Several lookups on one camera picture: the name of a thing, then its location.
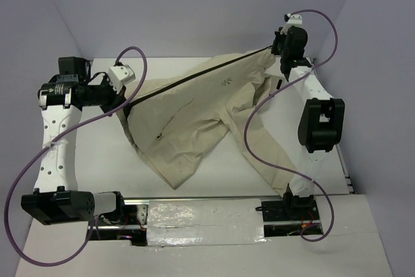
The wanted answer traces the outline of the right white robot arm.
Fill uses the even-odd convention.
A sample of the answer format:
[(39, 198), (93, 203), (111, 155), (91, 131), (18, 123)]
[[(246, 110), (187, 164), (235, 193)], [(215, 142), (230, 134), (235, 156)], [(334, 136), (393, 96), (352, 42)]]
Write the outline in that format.
[(318, 178), (326, 155), (342, 137), (345, 103), (330, 95), (318, 81), (312, 64), (304, 57), (308, 41), (306, 30), (296, 26), (280, 27), (275, 32), (272, 54), (280, 57), (280, 71), (303, 101), (298, 124), (298, 141), (302, 146), (297, 171), (283, 194), (282, 212), (288, 219), (314, 217), (313, 181)]

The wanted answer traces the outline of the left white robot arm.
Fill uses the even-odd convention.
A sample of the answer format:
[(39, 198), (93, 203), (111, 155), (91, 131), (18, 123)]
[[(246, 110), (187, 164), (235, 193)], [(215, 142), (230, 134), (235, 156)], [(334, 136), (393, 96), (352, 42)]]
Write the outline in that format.
[(58, 67), (58, 74), (38, 91), (46, 151), (34, 191), (22, 196), (21, 207), (43, 225), (90, 221), (100, 215), (119, 224), (127, 216), (120, 192), (78, 190), (75, 127), (85, 107), (98, 106), (106, 113), (123, 103), (125, 86), (136, 77), (130, 67), (118, 62), (94, 85), (90, 61), (62, 57)]

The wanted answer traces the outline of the beige jacket black lining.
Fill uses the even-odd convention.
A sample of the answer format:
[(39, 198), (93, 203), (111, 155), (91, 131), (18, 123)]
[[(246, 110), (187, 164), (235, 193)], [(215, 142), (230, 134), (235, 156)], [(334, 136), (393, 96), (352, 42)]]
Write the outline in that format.
[(117, 115), (124, 134), (141, 160), (176, 189), (232, 133), (241, 154), (283, 194), (296, 167), (254, 114), (276, 85), (267, 74), (275, 61), (268, 48), (223, 54), (180, 77), (133, 82), (126, 94), (138, 94)]

